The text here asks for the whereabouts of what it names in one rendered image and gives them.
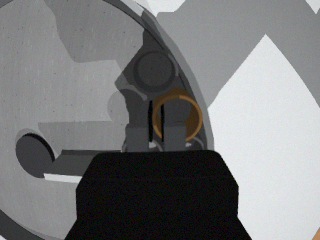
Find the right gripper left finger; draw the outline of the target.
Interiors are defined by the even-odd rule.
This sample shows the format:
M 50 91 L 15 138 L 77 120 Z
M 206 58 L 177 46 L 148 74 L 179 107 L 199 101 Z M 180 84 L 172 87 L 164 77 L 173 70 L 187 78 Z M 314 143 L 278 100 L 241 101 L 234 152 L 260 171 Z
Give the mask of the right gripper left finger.
M 127 152 L 149 152 L 153 136 L 152 111 L 152 100 L 142 101 L 136 123 L 127 124 Z

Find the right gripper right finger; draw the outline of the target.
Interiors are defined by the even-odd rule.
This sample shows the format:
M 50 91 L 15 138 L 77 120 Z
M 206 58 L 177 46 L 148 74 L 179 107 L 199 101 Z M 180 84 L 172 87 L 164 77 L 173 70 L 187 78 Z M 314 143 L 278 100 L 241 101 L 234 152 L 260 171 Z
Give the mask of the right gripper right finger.
M 165 151 L 186 151 L 186 126 L 176 122 L 171 101 L 161 105 L 161 134 Z

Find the bronze bushing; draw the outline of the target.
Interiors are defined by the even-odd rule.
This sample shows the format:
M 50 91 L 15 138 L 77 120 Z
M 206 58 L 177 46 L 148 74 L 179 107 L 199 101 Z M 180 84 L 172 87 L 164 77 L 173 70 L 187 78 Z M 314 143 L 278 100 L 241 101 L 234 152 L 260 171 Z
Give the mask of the bronze bushing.
M 159 118 L 157 111 L 162 104 L 166 101 L 180 98 L 191 102 L 191 111 L 189 116 L 183 121 L 186 126 L 186 141 L 193 138 L 201 128 L 202 125 L 202 111 L 196 101 L 191 97 L 191 95 L 182 88 L 174 87 L 169 92 L 156 96 L 153 102 L 152 111 L 152 125 L 157 133 L 157 135 L 162 138 L 161 134 L 161 119 Z M 157 115 L 156 115 L 157 114 Z

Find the grey metal ring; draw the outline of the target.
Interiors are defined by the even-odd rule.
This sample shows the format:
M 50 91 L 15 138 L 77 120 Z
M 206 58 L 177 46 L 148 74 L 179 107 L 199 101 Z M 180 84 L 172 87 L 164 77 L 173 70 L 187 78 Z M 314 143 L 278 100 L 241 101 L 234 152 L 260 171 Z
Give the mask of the grey metal ring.
M 193 139 L 195 139 L 195 143 L 194 143 L 194 145 L 193 145 L 190 149 L 188 149 L 188 150 L 206 150 L 206 147 L 205 147 L 205 145 L 204 145 L 204 143 L 203 143 L 203 141 L 202 141 L 199 133 L 197 133 L 197 134 L 193 137 Z M 196 140 L 197 140 L 198 142 L 197 142 Z M 164 152 L 164 142 L 163 142 L 163 152 Z
M 141 59 L 150 53 L 160 53 L 169 58 L 172 66 L 172 73 L 167 82 L 159 86 L 151 86 L 144 83 L 138 74 L 138 65 Z M 159 48 L 150 48 L 140 52 L 132 61 L 130 66 L 130 78 L 135 88 L 141 93 L 149 96 L 160 96 L 169 92 L 177 82 L 179 69 L 174 57 L 167 51 Z
M 151 152 L 163 152 L 163 142 L 162 142 L 162 138 L 160 138 L 157 133 L 155 132 L 154 128 L 153 128 L 153 140 L 152 142 L 154 144 L 156 144 L 157 148 Z M 127 152 L 127 148 L 126 147 L 126 138 L 124 140 L 123 146 L 121 148 L 121 152 Z

